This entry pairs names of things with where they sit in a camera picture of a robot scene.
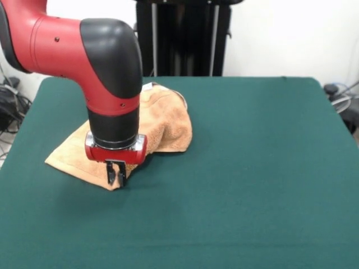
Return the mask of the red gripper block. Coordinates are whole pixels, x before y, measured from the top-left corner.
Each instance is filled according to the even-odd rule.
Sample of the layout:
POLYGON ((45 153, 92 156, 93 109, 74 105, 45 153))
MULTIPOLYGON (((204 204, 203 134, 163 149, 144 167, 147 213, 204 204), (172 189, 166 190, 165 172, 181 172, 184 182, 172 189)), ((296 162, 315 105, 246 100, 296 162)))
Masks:
MULTIPOLYGON (((118 182, 120 187, 127 184, 126 164, 142 164, 146 156, 148 139, 145 135, 139 134, 137 140, 130 147, 124 149, 105 149, 95 144, 92 133, 87 133, 85 137, 85 153, 89 160, 97 162, 119 161, 117 162, 118 182)), ((106 162, 107 181, 112 185, 115 181, 115 170, 111 162, 106 162)))

